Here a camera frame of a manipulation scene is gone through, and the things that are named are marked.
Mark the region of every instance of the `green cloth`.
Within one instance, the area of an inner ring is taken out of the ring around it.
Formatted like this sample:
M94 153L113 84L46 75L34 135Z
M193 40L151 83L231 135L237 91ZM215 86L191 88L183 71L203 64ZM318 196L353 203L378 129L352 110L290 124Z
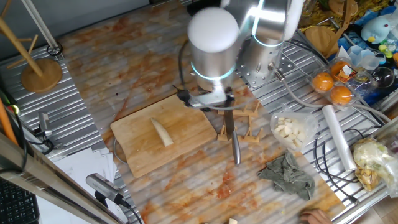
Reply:
M313 178L300 170L290 152L267 162L267 168L258 172L257 175L262 179L274 181L276 191L298 194L304 200L311 200L315 190Z

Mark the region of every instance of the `plastic wrap roll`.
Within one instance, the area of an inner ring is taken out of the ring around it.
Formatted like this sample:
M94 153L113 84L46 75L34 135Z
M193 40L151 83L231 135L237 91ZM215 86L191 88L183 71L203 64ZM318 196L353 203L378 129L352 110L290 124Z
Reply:
M337 120L335 109L332 105L324 106L322 108L323 115L325 116L326 122L328 123L331 135L336 144L338 155L343 163L346 171L352 171L356 169L356 164L353 155L349 149L344 133L341 130L340 123Z

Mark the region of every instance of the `blue plush toy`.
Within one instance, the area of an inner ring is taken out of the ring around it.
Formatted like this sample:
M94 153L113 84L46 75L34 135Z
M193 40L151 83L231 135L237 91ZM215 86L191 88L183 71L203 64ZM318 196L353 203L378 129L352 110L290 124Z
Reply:
M361 31L363 40L367 40L372 44L380 44L390 33L390 22L381 17L377 17L369 21Z

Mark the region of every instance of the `grooved metal surface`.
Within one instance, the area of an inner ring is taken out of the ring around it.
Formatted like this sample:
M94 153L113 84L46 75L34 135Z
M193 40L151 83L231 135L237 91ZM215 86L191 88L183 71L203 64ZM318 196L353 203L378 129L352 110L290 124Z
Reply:
M299 35L295 38L299 38L301 41L304 39ZM314 92L312 87L308 85L306 75L304 72L310 73L314 71L319 64L316 63L315 59L308 55L298 47L288 45L283 50L284 56L291 59L292 63L295 65L294 69L286 73L286 78L289 86L293 89L294 93L301 99L311 102L311 103L326 103L321 95ZM32 54L33 58L47 58L50 57L45 48L37 49ZM73 152L77 152L81 149L91 147L94 150L104 148L105 145L103 140L95 126L91 115L89 114L72 78L63 61L60 61L60 65L63 70L63 78L60 83L51 91L41 94L30 93L26 91L20 83L20 75L26 63L22 63L16 68L11 70L6 69L6 65L12 63L15 60L20 59L20 57L12 58L5 62L0 63L0 75L2 76L7 89L18 101L18 105L21 109L21 119L31 128L38 128L39 121L37 118L38 111L48 111L50 117L50 124L53 129L53 135L50 139L53 142L62 142L65 145L65 149L61 151L55 151L50 154L50 158L56 158L58 156L67 156ZM331 136L327 135L328 128L326 121L323 117L320 109L307 108L292 99L292 97L287 93L287 90L283 85L276 79L272 79L267 85L263 85L258 88L251 88L254 95L260 99L262 105L271 114L274 112L282 111L282 103L287 105L293 111L312 113L320 123L320 133L323 138L320 138L318 142L318 156L322 154L321 145L325 140L330 140ZM352 109L347 108L345 111L337 111L337 117L340 121L342 129L356 128L360 130L363 134L368 135L375 132L374 123L368 120L367 117L363 115L368 112L363 111L362 113ZM359 139L357 133L346 133L346 138L349 144L354 143ZM311 142L304 150L303 153L305 157L315 166L315 158L313 156L314 145ZM340 177L349 178L351 180L355 179L353 173L343 172L343 166L338 158L337 151L333 144L333 141L328 141L326 145L326 157L328 161L328 167L332 174L339 175ZM324 167L324 163L321 157L318 158L320 164ZM327 176L321 174L321 176L326 180L326 182L331 185L330 180ZM119 173L116 174L115 184L122 187L125 192L126 200L134 205L128 189L124 184ZM372 193L365 192L361 184L348 184L343 181L336 181L336 183L343 188L348 194L353 194L359 200L370 196ZM343 201L347 206L347 210L354 207L354 205L346 199L345 195L339 191L335 186L331 187L337 196ZM362 205L365 207L370 207L371 204ZM130 221L137 222L132 212L123 208L126 215L129 217Z
M34 50L32 57L34 59L52 58L55 60L55 57L50 56L46 49L47 47L42 47ZM7 65L20 58L21 56L18 56L0 62L1 81L4 82L7 91L17 100L18 107L21 110L21 120L31 130L39 127L37 112L47 111L49 113L53 133L49 138L54 143L63 143L65 148L54 150L48 157L58 160L89 147L94 151L105 148L105 143L69 74L65 62L59 61L63 76L58 85L53 90L37 94L25 90L21 85L21 72L26 67L26 62L10 70L6 68ZM114 183L123 188L126 201L137 212L137 208L118 171ZM130 210L124 207L122 207L122 210L131 223L138 223L137 218Z
M297 40L307 42L303 35L296 34L294 37ZM315 60L315 58L308 54L308 52L293 46L288 45L283 49L283 57L287 57L291 60L291 62L295 65L295 68L292 71L285 73L287 83L291 87L292 91L302 100L308 103L314 104L326 104L328 101L322 97L319 93L315 92L313 88L308 84L308 77L305 73L311 74L316 68L320 66L319 62ZM266 110L270 114L281 112L283 111L282 105L285 104L294 112L301 112L301 113L312 113L318 120L320 128L318 131L320 132L321 138L318 140L318 147L317 147L317 156L318 161L321 167L324 169L325 165L322 159L322 144L326 142L326 162L331 174L338 175L339 177L343 177L349 180L356 179L354 172L345 172L344 167L341 163L341 159L338 156L338 152L336 150L335 144L331 138L328 125L325 121L325 117L321 111L321 108L309 108L306 106L302 106L298 104L287 92L283 84L278 81L276 78L272 79L268 84L263 85L259 88L253 88L250 86L250 89L261 101L261 104L265 107ZM347 108L344 111L338 110L336 111L336 115L340 122L342 130L346 130L349 128L355 128L360 130L365 136L372 134L377 130L375 127L375 122L370 121L368 118L373 119L373 117L367 111L357 111L353 108ZM345 133L346 140L348 144L351 146L361 137L356 132L346 132ZM313 150L315 150L314 142L311 142L306 146L306 148L302 151L304 156L308 159L308 161L313 164L316 168L315 163L315 156L313 155ZM330 179L321 174L322 178L327 182L329 186L331 186L332 190L337 194L340 200L346 206L347 212L349 209L353 208L355 205L351 203L347 198L346 195L343 194L340 190L338 190L331 182ZM372 192L366 192L360 183L347 183L341 180L335 180L336 184L341 187L347 194L353 195L359 201L364 200L365 198L372 195ZM377 189L373 192L376 192L378 189L383 188L384 185L381 184ZM381 191L383 194L383 198L387 196L387 193ZM365 208L370 208L373 206L375 201L369 204L362 204Z

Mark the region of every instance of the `orange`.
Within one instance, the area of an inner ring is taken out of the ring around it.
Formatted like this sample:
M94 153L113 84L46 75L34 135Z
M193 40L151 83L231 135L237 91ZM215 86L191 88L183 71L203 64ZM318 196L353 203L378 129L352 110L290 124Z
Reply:
M331 68L330 68L331 75L336 76L336 75L341 71L341 69L343 69L343 67L344 67L345 65L348 65L348 66L349 66L349 63L344 62L344 61L336 62L336 63L335 63L334 65L332 65Z
M321 72L312 80L316 91L329 91L334 84L333 78L327 72Z
M337 105L346 105L352 99L351 91L345 86L336 86L330 92L331 101Z

